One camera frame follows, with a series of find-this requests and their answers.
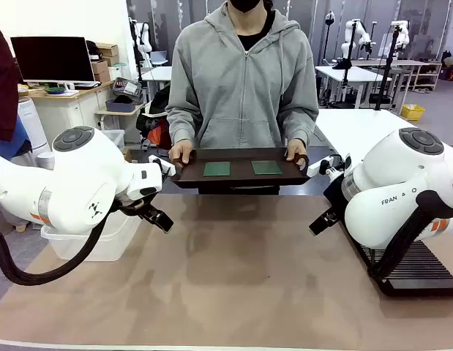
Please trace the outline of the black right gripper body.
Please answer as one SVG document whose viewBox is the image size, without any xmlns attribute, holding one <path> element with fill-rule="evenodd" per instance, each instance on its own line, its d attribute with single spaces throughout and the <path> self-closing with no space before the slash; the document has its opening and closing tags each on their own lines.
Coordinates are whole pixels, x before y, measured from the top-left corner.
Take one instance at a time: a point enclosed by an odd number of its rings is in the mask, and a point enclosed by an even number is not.
<svg viewBox="0 0 453 351">
<path fill-rule="evenodd" d="M 332 205 L 328 208 L 322 215 L 324 228 L 329 228 L 334 226 L 336 223 L 344 220 L 345 215 L 345 206 Z"/>
</svg>

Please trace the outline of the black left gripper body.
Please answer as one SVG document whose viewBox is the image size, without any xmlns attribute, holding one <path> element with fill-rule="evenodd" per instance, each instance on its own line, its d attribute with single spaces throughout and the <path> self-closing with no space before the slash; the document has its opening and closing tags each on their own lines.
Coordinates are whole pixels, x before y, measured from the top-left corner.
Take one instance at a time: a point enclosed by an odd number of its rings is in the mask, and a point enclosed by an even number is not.
<svg viewBox="0 0 453 351">
<path fill-rule="evenodd" d="M 151 204 L 151 198 L 139 199 L 128 204 L 117 200 L 116 208 L 128 216 L 139 216 L 148 222 L 158 222 L 165 216 L 163 211 Z"/>
</svg>

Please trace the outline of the person's right hand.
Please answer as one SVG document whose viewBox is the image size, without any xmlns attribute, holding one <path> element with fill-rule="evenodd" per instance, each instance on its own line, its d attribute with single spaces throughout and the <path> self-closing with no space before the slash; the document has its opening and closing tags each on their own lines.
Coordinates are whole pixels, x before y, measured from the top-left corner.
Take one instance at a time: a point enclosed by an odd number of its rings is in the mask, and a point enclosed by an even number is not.
<svg viewBox="0 0 453 351">
<path fill-rule="evenodd" d="M 190 140 L 180 140 L 175 143 L 170 151 L 169 158 L 173 165 L 176 167 L 183 167 L 190 162 L 190 154 L 194 150 Z"/>
</svg>

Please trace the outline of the person's left hand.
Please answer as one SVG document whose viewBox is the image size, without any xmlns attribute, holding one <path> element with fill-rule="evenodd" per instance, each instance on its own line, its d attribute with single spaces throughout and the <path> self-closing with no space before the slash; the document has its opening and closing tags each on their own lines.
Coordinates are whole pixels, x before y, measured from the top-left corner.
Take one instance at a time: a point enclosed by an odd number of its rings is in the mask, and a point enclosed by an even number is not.
<svg viewBox="0 0 453 351">
<path fill-rule="evenodd" d="M 302 166 L 306 163 L 304 155 L 307 154 L 307 150 L 302 140 L 292 139 L 288 141 L 286 159 L 288 162 L 294 162 L 298 166 Z"/>
</svg>

